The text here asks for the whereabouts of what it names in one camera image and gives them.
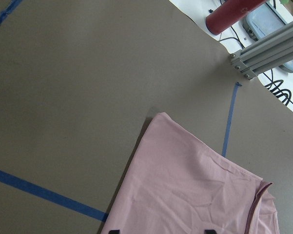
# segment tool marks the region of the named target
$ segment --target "pink cloth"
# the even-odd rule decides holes
[[[279,234],[270,185],[161,113],[146,130],[101,233]]]

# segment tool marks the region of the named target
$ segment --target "green object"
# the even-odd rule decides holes
[[[281,4],[285,5],[289,3],[289,0],[280,0]]]

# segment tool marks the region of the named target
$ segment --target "cloth fold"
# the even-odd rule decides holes
[[[279,234],[270,183],[157,114],[129,166],[102,234]]]

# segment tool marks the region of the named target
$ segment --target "white surface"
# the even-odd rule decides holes
[[[202,30],[204,30],[208,35],[210,35],[215,40],[220,40],[228,37],[236,37],[231,28],[228,28],[220,35],[215,36],[212,33],[210,33],[206,27],[205,19],[210,14],[208,10],[215,10],[216,8],[218,8],[220,6],[219,0],[170,0],[170,2],[172,2],[184,14],[190,17],[197,26],[199,26]],[[276,1],[276,9],[287,22],[293,21],[292,15],[287,11],[287,9],[282,4],[280,4],[278,0]],[[254,43],[254,40],[252,40],[243,29],[241,21],[233,24],[232,26],[237,32],[244,46],[248,46]],[[229,53],[233,53],[241,49],[239,43],[234,39],[224,40],[220,43],[225,46]],[[273,73],[274,80],[284,80],[284,83],[280,86],[280,89],[289,89],[292,92],[291,101],[293,102],[293,73],[289,74],[280,69],[279,67],[274,68]],[[270,71],[267,71],[266,74],[269,77],[271,77]],[[270,83],[270,81],[263,74],[260,74],[258,78],[263,85]],[[291,103],[289,103],[287,107],[293,111],[293,105]]]

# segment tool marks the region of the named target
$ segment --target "blue tape strip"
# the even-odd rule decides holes
[[[22,0],[12,0],[10,5],[3,11],[0,12],[0,24],[11,14],[15,8],[22,2]]]
[[[103,222],[106,221],[108,216],[108,214],[102,211],[54,193],[48,189],[42,188],[38,185],[35,185],[3,171],[0,171],[0,182]]]
[[[222,156],[224,156],[224,157],[226,156],[226,150],[228,148],[228,143],[229,143],[229,136],[230,136],[231,123],[232,123],[233,110],[234,110],[234,105],[235,105],[237,89],[240,86],[242,86],[242,85],[237,82],[235,84],[234,90],[233,90],[233,95],[232,95],[232,100],[231,100],[231,105],[230,105],[230,110],[229,110],[229,117],[228,117],[228,122],[226,124],[225,137],[224,137],[223,148],[222,148]]]

